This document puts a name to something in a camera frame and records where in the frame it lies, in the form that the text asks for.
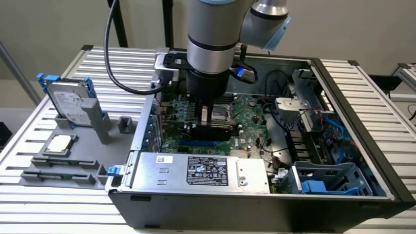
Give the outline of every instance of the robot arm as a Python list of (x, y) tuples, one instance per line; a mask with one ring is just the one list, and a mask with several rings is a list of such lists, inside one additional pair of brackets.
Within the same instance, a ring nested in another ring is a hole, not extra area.
[(289, 23), (286, 0), (191, 0), (186, 88), (197, 100), (198, 125), (207, 125), (213, 101), (226, 90), (237, 42), (273, 50)]

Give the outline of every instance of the circuit board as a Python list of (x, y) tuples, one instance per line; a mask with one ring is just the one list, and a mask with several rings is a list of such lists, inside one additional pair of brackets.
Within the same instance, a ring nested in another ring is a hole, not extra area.
[(259, 150), (258, 142), (267, 138), (265, 120), (262, 117), (262, 102), (250, 95), (233, 96), (230, 104), (215, 104), (214, 108), (229, 111), (229, 124), (237, 126), (237, 136), (229, 141), (215, 141), (209, 147), (179, 146), (179, 141), (186, 138), (185, 133), (177, 133), (177, 125), (194, 119), (194, 103), (186, 96), (178, 95), (170, 102), (162, 102), (166, 108), (162, 117), (163, 139), (161, 151), (163, 153), (201, 154), (239, 156), (269, 159), (269, 153)]

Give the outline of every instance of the black pole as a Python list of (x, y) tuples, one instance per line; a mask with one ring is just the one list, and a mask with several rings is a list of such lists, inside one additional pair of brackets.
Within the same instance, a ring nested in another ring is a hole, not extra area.
[[(111, 6), (113, 0), (106, 0), (107, 6)], [(127, 38), (125, 36), (125, 30), (123, 30), (123, 22), (122, 22), (122, 15), (121, 15), (121, 9), (119, 9), (119, 2), (117, 2), (117, 5), (114, 6), (114, 13), (111, 22), (114, 24), (115, 33), (117, 33), (117, 40), (118, 40), (118, 46), (119, 47), (127, 47)]]
[(162, 0), (162, 25), (165, 47), (173, 48), (173, 0)]

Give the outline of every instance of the white sticker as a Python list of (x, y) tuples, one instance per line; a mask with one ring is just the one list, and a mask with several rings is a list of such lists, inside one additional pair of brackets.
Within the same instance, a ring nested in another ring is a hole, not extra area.
[(66, 119), (74, 124), (89, 125), (90, 121), (86, 112), (81, 109), (82, 100), (78, 95), (67, 92), (53, 92), (58, 107)]
[(155, 157), (155, 163), (171, 163), (173, 162), (173, 156), (157, 156)]

